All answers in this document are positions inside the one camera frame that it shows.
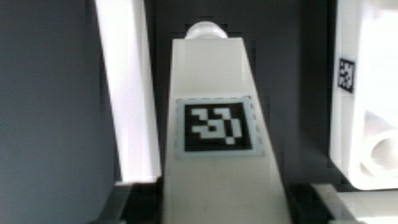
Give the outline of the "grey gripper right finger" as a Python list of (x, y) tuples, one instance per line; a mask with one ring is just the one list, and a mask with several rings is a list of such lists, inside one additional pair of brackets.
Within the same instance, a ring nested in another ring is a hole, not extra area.
[(292, 224), (365, 224), (347, 211), (330, 184), (294, 184), (287, 202)]

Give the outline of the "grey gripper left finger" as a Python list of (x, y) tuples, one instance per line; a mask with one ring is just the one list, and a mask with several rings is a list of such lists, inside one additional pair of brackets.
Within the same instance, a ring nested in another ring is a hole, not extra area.
[(86, 224), (157, 224), (157, 184), (116, 184), (97, 218)]

